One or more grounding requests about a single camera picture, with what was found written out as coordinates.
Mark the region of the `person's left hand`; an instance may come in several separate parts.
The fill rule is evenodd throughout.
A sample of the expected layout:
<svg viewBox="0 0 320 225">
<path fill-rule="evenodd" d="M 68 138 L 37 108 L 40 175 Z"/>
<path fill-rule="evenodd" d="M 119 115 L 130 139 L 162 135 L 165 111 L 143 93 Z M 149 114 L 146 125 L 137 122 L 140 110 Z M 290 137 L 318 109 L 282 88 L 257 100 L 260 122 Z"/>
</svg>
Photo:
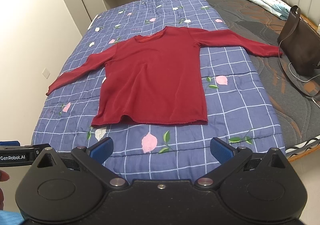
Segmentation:
<svg viewBox="0 0 320 225">
<path fill-rule="evenodd" d="M 4 172 L 4 171 L 0 171 L 0 182 L 6 182 L 10 179 L 10 176 Z M 4 207 L 4 194 L 3 194 L 3 190 L 0 189 L 0 210 L 3 210 Z"/>
</svg>

